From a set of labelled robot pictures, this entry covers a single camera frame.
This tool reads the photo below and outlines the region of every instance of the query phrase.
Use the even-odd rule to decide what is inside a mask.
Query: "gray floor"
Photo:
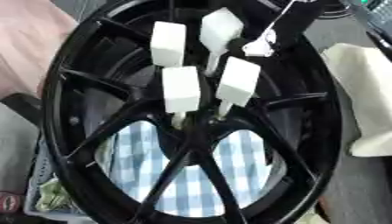
[[[78,21],[87,17],[105,0],[53,0]],[[316,21],[306,32],[307,37],[322,51],[335,43],[372,46],[364,29],[351,18]],[[360,133],[355,128],[350,101],[343,92],[344,112],[343,151],[334,179],[325,194],[332,223],[389,224],[392,223],[392,197],[387,177],[379,158],[353,158],[346,154],[348,144]]]

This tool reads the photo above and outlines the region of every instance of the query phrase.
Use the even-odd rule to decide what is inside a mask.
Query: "wheel spoke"
[[[176,1],[169,0],[169,21],[174,23],[176,21]]]
[[[128,27],[126,24],[119,23],[107,17],[103,17],[102,19],[99,20],[99,22],[105,25],[109,29],[111,34],[120,37],[125,37],[127,39],[130,39],[138,46],[144,49],[149,49],[151,37],[148,34],[132,29],[131,27]]]
[[[99,78],[91,73],[84,73],[65,68],[61,69],[61,72],[64,76],[66,76],[66,79],[75,83],[75,86],[99,89],[123,101],[127,101],[130,97],[131,87],[119,81]]]
[[[275,99],[261,101],[258,104],[268,111],[288,108],[305,108],[325,102],[327,93],[295,94],[293,96],[279,96]]]
[[[219,166],[216,164],[213,156],[208,149],[195,150],[200,161],[200,167],[206,173],[211,183],[214,185],[216,191],[225,207],[225,222],[227,224],[246,224],[248,223],[238,206],[237,200],[231,191],[228,182],[223,176]]]
[[[91,165],[95,161],[94,154],[100,144],[127,125],[143,119],[148,120],[148,112],[162,109],[162,107],[159,107],[162,105],[163,103],[158,100],[125,103],[120,110],[88,136],[79,147],[67,155],[66,159],[70,161],[76,159],[82,165]]]
[[[144,220],[150,217],[155,211],[154,206],[164,193],[167,186],[178,176],[178,174],[187,166],[191,148],[182,146],[177,154],[170,160],[164,168],[157,183],[152,187],[148,196],[144,199],[142,205],[138,208],[136,215],[129,224],[144,223]]]
[[[255,132],[282,156],[285,163],[289,166],[290,172],[293,172],[300,179],[304,177],[314,179],[314,174],[304,159],[281,136],[274,124],[262,111],[258,111],[256,114],[245,108],[234,108],[227,120],[215,127],[215,136],[212,137],[225,137],[236,130],[251,130]]]

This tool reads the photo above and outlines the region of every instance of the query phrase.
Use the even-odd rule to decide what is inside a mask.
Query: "rim lip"
[[[88,199],[82,199],[84,196],[83,191],[80,189],[76,189],[73,185],[70,184],[70,182],[73,180],[72,173],[74,171],[69,171],[67,168],[69,168],[69,164],[61,158],[60,154],[60,148],[64,147],[64,145],[61,145],[61,138],[63,137],[61,133],[59,133],[56,129],[56,123],[53,122],[53,119],[55,118],[54,116],[54,105],[53,105],[53,96],[55,95],[56,91],[58,91],[59,88],[59,81],[58,77],[60,76],[60,65],[62,65],[66,60],[67,57],[70,55],[70,47],[74,45],[75,42],[80,41],[75,41],[76,39],[82,39],[82,40],[87,40],[86,37],[89,37],[89,35],[86,35],[87,33],[91,32],[90,34],[94,33],[90,29],[85,29],[88,27],[94,27],[97,21],[97,18],[101,18],[102,16],[108,15],[110,13],[119,13],[120,10],[127,10],[131,7],[138,6],[139,4],[147,3],[147,2],[152,2],[153,0],[135,0],[135,1],[123,1],[120,3],[113,3],[113,4],[107,4],[106,6],[102,7],[100,10],[98,10],[96,13],[94,13],[91,17],[89,17],[86,21],[84,21],[82,24],[80,24],[77,29],[73,32],[72,35],[67,39],[66,43],[60,48],[59,52],[57,53],[57,56],[55,57],[50,70],[47,75],[47,79],[45,81],[45,87],[44,87],[44,94],[43,94],[43,109],[44,109],[44,133],[45,133],[45,138],[48,144],[48,149],[50,151],[50,158],[55,164],[54,168],[56,173],[59,176],[59,179],[61,180],[62,184],[64,187],[70,192],[72,196],[74,196],[75,201],[83,207],[84,211],[90,215],[91,217],[95,218],[97,221],[100,223],[113,223],[113,221],[119,221],[117,217],[114,217],[113,215],[109,213],[104,213],[104,211],[97,212],[94,208],[92,208],[91,204],[88,203]],[[314,54],[316,55],[317,52],[314,50],[314,48],[305,40],[305,38],[302,38],[301,45],[303,45],[304,49],[308,50],[308,54]],[[334,135],[336,137],[339,137],[340,139],[340,132],[341,132],[341,121],[340,121],[340,106],[338,103],[338,96],[336,95],[336,92],[334,90],[333,86],[333,81],[331,78],[331,75],[329,74],[328,70],[326,69],[326,66],[324,65],[324,62],[320,58],[320,56],[317,54],[317,57],[314,59],[316,62],[316,66],[320,70],[320,72],[326,77],[327,85],[329,86],[329,89],[332,90],[329,92],[332,96],[331,98],[331,106],[333,112],[336,114],[336,123],[332,127],[334,131]],[[330,162],[328,163],[328,167],[326,168],[326,171],[321,173],[319,175],[319,178],[316,180],[314,187],[306,194],[306,196],[302,199],[301,203],[299,203],[294,209],[292,209],[290,212],[286,213],[285,215],[278,215],[277,222],[275,223],[291,223],[292,221],[296,220],[299,216],[301,216],[309,207],[311,207],[314,202],[317,200],[317,197],[324,191],[326,188],[326,184],[329,182],[332,174],[333,174],[333,169],[336,165],[336,162],[338,160],[338,155],[340,151],[340,143],[335,143],[335,151],[334,155],[331,155]],[[172,216],[177,219],[177,221],[182,221],[182,220],[189,220],[186,221],[188,223],[199,223],[199,221],[204,221],[204,222],[209,222],[212,221],[210,218],[201,218],[201,219],[194,219],[194,218],[183,218],[183,217],[178,217],[178,216]],[[257,223],[256,221],[257,216],[250,220],[250,223]]]

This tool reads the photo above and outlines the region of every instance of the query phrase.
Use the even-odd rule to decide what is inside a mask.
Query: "blue and white checkered fabric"
[[[240,204],[246,207],[261,198],[270,175],[263,140],[250,131],[237,131],[222,140],[213,153]],[[112,181],[141,202],[169,163],[158,144],[155,126],[137,122],[121,130],[114,152]],[[185,217],[224,213],[221,199],[197,165],[186,167],[164,192],[156,209]]]

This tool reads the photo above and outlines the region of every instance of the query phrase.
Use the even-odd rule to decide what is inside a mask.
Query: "white cube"
[[[195,66],[167,67],[162,72],[166,113],[199,109],[200,84]]]
[[[214,11],[203,17],[200,42],[211,52],[223,54],[230,40],[239,38],[243,22],[227,8]]]
[[[150,42],[152,62],[161,67],[182,67],[186,49],[186,26],[156,22]]]
[[[260,71],[257,64],[235,57],[228,58],[216,97],[245,107],[256,90]]]

